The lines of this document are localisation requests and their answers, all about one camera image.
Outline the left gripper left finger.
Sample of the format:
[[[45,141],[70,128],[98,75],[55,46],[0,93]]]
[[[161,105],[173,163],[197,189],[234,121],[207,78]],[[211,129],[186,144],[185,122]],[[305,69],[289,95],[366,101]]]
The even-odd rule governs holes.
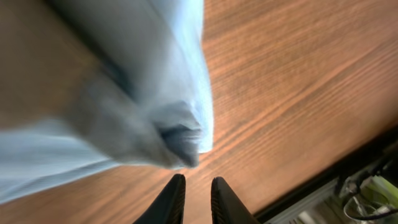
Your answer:
[[[175,174],[134,224],[182,224],[186,180]]]

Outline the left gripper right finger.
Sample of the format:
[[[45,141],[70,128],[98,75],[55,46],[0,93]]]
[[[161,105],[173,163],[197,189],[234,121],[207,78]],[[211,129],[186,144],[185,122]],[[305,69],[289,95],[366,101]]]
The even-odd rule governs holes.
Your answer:
[[[260,224],[222,177],[211,183],[213,224]]]

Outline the light blue printed t-shirt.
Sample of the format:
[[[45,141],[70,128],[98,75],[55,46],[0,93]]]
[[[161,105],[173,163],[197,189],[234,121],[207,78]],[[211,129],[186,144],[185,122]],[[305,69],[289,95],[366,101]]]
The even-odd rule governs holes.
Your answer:
[[[2,1],[1,202],[213,147],[203,1]]]

